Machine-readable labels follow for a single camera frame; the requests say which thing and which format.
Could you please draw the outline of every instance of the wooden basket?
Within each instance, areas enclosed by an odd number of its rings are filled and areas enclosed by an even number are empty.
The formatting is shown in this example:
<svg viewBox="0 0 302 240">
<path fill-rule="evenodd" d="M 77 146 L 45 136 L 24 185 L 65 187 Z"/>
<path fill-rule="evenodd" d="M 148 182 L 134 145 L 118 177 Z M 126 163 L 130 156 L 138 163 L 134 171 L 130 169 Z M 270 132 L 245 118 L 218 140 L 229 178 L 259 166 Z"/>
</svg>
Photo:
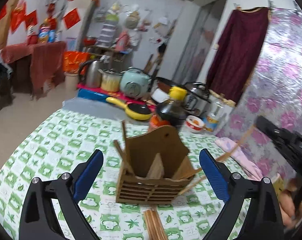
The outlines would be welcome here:
<svg viewBox="0 0 302 240">
<path fill-rule="evenodd" d="M 172 126 L 162 126 L 149 133 L 130 138 L 126 138 L 124 128 L 124 140 L 126 161 L 132 166 L 135 174 L 131 174 L 125 162 L 122 162 L 116 202 L 169 204 L 194 178 L 195 172 L 187 157 L 189 149 L 181 142 L 178 132 Z M 163 162 L 164 178 L 145 178 L 157 153 L 160 153 Z M 167 179 L 181 171 L 187 178 Z"/>
</svg>

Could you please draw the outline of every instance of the metal screw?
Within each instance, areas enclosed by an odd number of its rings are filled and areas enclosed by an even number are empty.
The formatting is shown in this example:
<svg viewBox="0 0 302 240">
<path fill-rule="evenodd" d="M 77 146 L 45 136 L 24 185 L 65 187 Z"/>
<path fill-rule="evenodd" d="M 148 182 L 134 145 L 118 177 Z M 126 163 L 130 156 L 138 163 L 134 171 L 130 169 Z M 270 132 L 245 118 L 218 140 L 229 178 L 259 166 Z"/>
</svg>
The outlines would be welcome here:
<svg viewBox="0 0 302 240">
<path fill-rule="evenodd" d="M 37 184 L 39 182 L 39 178 L 38 177 L 35 177 L 32 179 L 32 183 L 33 184 Z"/>
<path fill-rule="evenodd" d="M 241 179 L 241 174 L 235 172 L 235 173 L 232 174 L 232 177 L 233 177 L 234 179 Z"/>
<path fill-rule="evenodd" d="M 264 183 L 269 184 L 271 180 L 268 177 L 263 178 Z"/>
<path fill-rule="evenodd" d="M 68 179 L 68 178 L 70 178 L 70 174 L 69 173 L 63 173 L 62 175 L 61 175 L 61 178 L 62 179 Z"/>
</svg>

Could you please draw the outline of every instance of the yellow frying pan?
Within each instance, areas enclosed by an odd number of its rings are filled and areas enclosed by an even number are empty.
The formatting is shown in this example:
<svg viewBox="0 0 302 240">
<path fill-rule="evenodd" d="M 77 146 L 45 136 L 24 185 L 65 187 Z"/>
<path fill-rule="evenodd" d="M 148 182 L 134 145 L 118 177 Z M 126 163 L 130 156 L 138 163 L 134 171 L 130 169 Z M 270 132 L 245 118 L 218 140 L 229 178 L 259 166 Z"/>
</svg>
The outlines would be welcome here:
<svg viewBox="0 0 302 240">
<path fill-rule="evenodd" d="M 106 98 L 108 103 L 119 106 L 125 110 L 125 113 L 134 120 L 148 120 L 152 116 L 151 110 L 146 105 L 139 105 L 136 103 L 126 104 L 121 100 L 113 97 Z"/>
</svg>

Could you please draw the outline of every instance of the yellow bottle cap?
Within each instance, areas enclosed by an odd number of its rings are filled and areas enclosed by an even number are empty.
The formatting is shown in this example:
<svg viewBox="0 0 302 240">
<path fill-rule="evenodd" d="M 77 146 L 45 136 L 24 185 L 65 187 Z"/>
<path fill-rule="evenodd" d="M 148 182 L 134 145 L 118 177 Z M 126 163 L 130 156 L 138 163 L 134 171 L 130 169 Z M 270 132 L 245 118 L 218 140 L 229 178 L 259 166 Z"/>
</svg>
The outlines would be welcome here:
<svg viewBox="0 0 302 240">
<path fill-rule="evenodd" d="M 169 92 L 170 98 L 182 101 L 187 94 L 187 91 L 180 87 L 172 87 Z"/>
</svg>

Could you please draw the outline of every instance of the floor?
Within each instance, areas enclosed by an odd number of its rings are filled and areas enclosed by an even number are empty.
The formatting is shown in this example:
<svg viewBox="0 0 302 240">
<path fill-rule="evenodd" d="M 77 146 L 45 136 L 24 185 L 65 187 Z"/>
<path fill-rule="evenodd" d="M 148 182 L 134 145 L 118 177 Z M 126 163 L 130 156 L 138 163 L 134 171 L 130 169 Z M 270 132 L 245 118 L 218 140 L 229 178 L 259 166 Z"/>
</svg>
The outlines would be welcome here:
<svg viewBox="0 0 302 240">
<path fill-rule="evenodd" d="M 62 102 L 75 97 L 60 84 L 46 97 L 30 100 L 30 95 L 16 93 L 11 106 L 0 111 L 0 169 L 17 146 L 50 114 L 62 107 Z"/>
</svg>

